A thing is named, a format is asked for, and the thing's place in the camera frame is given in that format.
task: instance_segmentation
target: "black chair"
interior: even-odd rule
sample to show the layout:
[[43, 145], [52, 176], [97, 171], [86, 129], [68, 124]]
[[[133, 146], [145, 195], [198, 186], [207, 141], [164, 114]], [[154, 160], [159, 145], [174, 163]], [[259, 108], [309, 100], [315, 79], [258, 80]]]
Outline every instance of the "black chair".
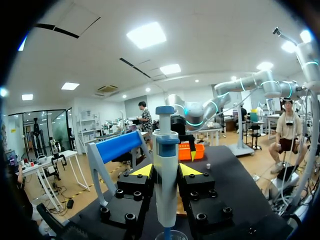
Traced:
[[252, 130], [252, 134], [251, 134], [251, 137], [252, 137], [251, 147], [252, 147], [252, 149], [262, 150], [262, 147], [258, 146], [258, 138], [261, 137], [261, 134], [258, 133], [258, 130], [260, 130], [260, 126], [254, 124], [250, 127], [250, 129]]

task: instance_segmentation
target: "monitor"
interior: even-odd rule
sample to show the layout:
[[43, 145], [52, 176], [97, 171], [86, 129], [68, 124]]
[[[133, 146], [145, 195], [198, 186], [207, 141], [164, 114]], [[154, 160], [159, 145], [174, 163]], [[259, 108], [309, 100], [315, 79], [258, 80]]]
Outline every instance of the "monitor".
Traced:
[[131, 132], [133, 132], [133, 131], [135, 131], [137, 129], [138, 129], [137, 125], [135, 125], [135, 124], [132, 124], [132, 125], [129, 126], [129, 131], [131, 131]]

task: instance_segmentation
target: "shorts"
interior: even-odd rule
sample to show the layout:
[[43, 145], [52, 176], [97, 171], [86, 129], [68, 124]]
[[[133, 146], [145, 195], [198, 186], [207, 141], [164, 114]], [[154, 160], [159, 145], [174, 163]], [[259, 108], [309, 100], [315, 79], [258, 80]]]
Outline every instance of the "shorts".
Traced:
[[[298, 144], [296, 144], [296, 140], [297, 138], [295, 138], [293, 141], [293, 146], [292, 146], [292, 152], [294, 154], [298, 153]], [[280, 145], [281, 145], [281, 150], [278, 151], [279, 154], [283, 153], [283, 152], [289, 152], [291, 150], [291, 144], [292, 144], [292, 140], [286, 139], [286, 138], [281, 138], [280, 139]]]
[[144, 135], [144, 140], [145, 141], [148, 141], [148, 140], [151, 140], [152, 138], [152, 130], [147, 130], [147, 131], [143, 131], [143, 132], [148, 132], [146, 135]]

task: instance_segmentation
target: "beige shirt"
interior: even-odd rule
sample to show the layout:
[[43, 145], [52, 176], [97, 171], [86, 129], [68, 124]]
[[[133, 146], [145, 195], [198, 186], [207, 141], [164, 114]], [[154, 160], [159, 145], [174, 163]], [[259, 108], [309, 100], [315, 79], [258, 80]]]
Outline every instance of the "beige shirt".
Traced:
[[[276, 132], [280, 134], [281, 139], [288, 139], [292, 140], [296, 136], [302, 135], [302, 122], [298, 114], [295, 112], [293, 113], [294, 116], [288, 116], [286, 113], [282, 113], [280, 118], [278, 119], [278, 122], [276, 124]], [[295, 123], [292, 126], [286, 125], [286, 120], [289, 121], [295, 121]]]

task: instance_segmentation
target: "yellow triangle marker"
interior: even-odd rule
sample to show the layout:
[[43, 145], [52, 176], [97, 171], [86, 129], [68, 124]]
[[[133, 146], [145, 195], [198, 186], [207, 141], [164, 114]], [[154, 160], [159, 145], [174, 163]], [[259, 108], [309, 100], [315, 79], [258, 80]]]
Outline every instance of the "yellow triangle marker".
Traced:
[[190, 174], [194, 174], [194, 175], [202, 175], [201, 172], [197, 171], [197, 170], [194, 170], [193, 168], [187, 166], [187, 165], [184, 165], [182, 163], [179, 163], [180, 165], [180, 168], [181, 168], [181, 171], [182, 171], [182, 175], [183, 176], [188, 176]]
[[191, 151], [191, 160], [192, 162], [195, 160], [196, 157], [196, 151]]
[[147, 176], [149, 178], [150, 173], [151, 173], [151, 168], [152, 168], [152, 163], [148, 164], [147, 166], [144, 166], [143, 168], [138, 169], [137, 171], [130, 173], [129, 175], [141, 174], [141, 175]]

